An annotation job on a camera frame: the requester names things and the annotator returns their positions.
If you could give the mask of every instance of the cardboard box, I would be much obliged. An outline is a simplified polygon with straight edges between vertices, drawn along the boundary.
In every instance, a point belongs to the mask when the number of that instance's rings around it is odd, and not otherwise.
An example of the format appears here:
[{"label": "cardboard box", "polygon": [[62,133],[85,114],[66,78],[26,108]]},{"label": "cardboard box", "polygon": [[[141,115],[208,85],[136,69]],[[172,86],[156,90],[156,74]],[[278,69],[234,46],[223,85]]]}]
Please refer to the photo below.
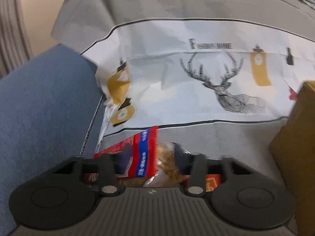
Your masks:
[{"label": "cardboard box", "polygon": [[296,200],[299,236],[315,235],[315,81],[303,84],[271,153]]}]

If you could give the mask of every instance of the blue cushion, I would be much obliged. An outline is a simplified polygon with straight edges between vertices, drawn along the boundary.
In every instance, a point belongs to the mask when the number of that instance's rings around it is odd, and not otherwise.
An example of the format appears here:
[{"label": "blue cushion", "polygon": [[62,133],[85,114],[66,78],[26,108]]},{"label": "blue cushion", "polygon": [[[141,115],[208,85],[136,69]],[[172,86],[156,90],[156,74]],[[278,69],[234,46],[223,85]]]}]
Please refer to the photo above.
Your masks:
[{"label": "blue cushion", "polygon": [[[15,227],[10,193],[68,157],[79,156],[101,97],[96,66],[58,45],[0,80],[0,235]],[[85,156],[93,156],[102,106]]]}]

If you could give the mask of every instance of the plastic snack bag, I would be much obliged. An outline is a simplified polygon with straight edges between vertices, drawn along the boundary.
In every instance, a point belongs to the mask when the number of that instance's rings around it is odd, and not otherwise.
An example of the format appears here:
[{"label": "plastic snack bag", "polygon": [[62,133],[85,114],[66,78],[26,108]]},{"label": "plastic snack bag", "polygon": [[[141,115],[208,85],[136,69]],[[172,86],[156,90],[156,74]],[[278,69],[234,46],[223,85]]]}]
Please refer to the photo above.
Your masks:
[{"label": "plastic snack bag", "polygon": [[[124,174],[116,175],[122,177],[144,177],[149,178],[155,175],[156,172],[156,148],[157,148],[157,129],[158,126],[153,126],[145,131],[135,134],[105,150],[94,154],[94,158],[98,158],[104,153],[121,152],[124,147],[129,144],[131,146],[131,158],[128,156],[128,161],[125,158],[121,162],[127,162],[127,168]],[[86,184],[92,184],[97,181],[97,173],[88,173],[83,177]]]},{"label": "plastic snack bag", "polygon": [[117,178],[117,182],[125,187],[143,187],[148,179],[147,177],[122,177]]},{"label": "plastic snack bag", "polygon": [[181,175],[175,165],[174,144],[159,144],[157,146],[157,173],[151,177],[144,187],[173,187],[188,176]]}]

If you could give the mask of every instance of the round rubber pad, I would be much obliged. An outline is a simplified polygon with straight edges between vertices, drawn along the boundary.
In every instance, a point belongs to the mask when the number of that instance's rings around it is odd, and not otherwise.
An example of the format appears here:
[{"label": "round rubber pad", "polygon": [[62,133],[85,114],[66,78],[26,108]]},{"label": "round rubber pad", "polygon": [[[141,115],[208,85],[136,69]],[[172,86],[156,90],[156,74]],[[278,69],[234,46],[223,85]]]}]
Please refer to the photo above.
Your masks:
[{"label": "round rubber pad", "polygon": [[17,223],[55,230],[83,220],[95,204],[93,191],[71,175],[50,174],[19,186],[9,199]]},{"label": "round rubber pad", "polygon": [[263,209],[271,205],[273,195],[261,188],[245,188],[238,192],[237,199],[244,206],[253,209]]},{"label": "round rubber pad", "polygon": [[58,187],[44,187],[32,194],[32,202],[42,208],[54,208],[67,201],[68,193]]},{"label": "round rubber pad", "polygon": [[235,226],[267,230],[285,224],[294,213],[294,198],[272,180],[257,175],[237,175],[219,185],[210,204]]}]

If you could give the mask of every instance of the gray fabric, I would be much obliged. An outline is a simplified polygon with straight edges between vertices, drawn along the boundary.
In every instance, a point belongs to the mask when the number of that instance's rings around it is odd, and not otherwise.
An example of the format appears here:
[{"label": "gray fabric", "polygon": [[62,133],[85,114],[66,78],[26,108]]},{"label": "gray fabric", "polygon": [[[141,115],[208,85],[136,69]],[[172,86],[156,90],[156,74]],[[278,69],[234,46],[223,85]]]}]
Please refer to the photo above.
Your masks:
[{"label": "gray fabric", "polygon": [[148,18],[239,19],[315,40],[315,10],[299,0],[66,0],[52,35],[82,52],[114,26]]},{"label": "gray fabric", "polygon": [[19,0],[0,0],[0,78],[30,57]]},{"label": "gray fabric", "polygon": [[[0,80],[0,235],[15,226],[8,208],[20,184],[68,157],[79,156],[101,97],[96,67],[59,45]],[[102,106],[87,142],[92,157]]]},{"label": "gray fabric", "polygon": [[[269,145],[286,119],[263,123],[215,122],[185,127],[161,128],[158,142],[176,142],[191,153],[203,153],[210,159],[234,157],[258,172],[284,184]],[[100,150],[112,146],[141,130],[128,130],[107,136]]]}]

